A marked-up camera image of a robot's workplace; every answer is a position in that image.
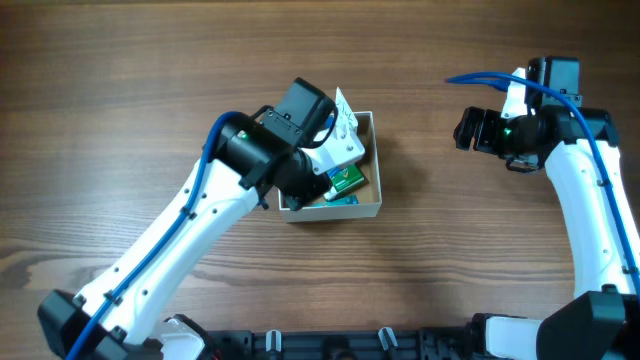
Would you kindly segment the green soap box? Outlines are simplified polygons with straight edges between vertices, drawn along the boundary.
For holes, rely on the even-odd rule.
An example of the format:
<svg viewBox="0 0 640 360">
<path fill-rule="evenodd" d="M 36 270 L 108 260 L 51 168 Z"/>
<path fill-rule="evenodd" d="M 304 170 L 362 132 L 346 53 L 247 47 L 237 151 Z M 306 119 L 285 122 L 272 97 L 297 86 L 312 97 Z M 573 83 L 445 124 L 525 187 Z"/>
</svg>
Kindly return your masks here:
<svg viewBox="0 0 640 360">
<path fill-rule="evenodd" d="M 366 181 L 363 173 L 354 164 L 331 169 L 328 176 L 331 180 L 331 188 L 324 194 L 324 199 L 327 201 L 333 201 L 356 190 Z"/>
</svg>

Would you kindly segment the white cream tube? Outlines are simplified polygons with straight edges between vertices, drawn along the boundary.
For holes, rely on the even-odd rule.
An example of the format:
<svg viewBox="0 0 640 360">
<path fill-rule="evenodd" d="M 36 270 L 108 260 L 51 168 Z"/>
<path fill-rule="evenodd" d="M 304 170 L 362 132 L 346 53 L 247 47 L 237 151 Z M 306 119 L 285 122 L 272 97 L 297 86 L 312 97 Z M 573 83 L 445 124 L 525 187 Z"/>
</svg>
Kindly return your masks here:
<svg viewBox="0 0 640 360">
<path fill-rule="evenodd" d="M 358 120 L 339 87 L 336 88 L 335 104 L 338 109 L 337 126 L 357 132 Z"/>
</svg>

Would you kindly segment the teal toothpaste tube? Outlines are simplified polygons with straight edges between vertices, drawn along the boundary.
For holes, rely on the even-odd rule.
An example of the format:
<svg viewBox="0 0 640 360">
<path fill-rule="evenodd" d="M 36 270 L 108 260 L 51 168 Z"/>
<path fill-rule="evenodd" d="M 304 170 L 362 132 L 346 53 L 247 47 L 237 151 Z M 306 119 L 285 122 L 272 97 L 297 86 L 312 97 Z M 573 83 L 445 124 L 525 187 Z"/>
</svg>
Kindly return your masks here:
<svg viewBox="0 0 640 360">
<path fill-rule="evenodd" d="M 334 207 L 334 206 L 347 206 L 347 205 L 358 205 L 359 201 L 356 195 L 349 195 L 346 197 L 342 197 L 342 198 L 335 198 L 333 200 L 327 200 L 327 199 L 319 199 L 318 201 L 313 202 L 312 204 L 310 204 L 310 207 L 312 208 L 317 208 L 317 207 Z"/>
</svg>

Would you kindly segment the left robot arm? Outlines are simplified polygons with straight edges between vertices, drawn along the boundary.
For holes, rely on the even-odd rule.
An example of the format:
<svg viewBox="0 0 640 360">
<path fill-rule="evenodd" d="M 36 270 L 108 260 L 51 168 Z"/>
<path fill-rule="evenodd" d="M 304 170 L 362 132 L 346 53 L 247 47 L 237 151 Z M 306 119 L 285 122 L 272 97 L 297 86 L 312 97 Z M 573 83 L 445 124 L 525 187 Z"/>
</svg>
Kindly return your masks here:
<svg viewBox="0 0 640 360">
<path fill-rule="evenodd" d="M 182 191 L 109 269 L 78 293 L 52 291 L 37 316 L 62 359 L 204 359 L 208 333 L 160 314 L 184 278 L 229 228 L 277 188 L 298 210 L 330 187 L 308 151 L 336 118 L 335 102 L 297 78 L 276 106 L 230 111 L 213 124 Z"/>
</svg>

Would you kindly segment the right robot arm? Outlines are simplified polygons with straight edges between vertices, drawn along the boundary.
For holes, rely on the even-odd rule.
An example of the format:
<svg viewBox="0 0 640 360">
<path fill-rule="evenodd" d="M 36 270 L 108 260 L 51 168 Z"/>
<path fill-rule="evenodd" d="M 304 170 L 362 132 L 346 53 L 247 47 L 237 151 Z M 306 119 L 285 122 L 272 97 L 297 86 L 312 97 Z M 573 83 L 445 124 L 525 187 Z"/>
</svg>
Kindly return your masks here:
<svg viewBox="0 0 640 360">
<path fill-rule="evenodd" d="M 449 338 L 462 359 L 635 359 L 639 355 L 639 233 L 621 177 L 620 138 L 604 109 L 582 103 L 580 63 L 530 60 L 512 73 L 476 72 L 459 85 L 506 95 L 501 110 L 467 108 L 461 150 L 544 171 L 558 197 L 574 267 L 572 300 L 548 317 L 478 313 Z"/>
</svg>

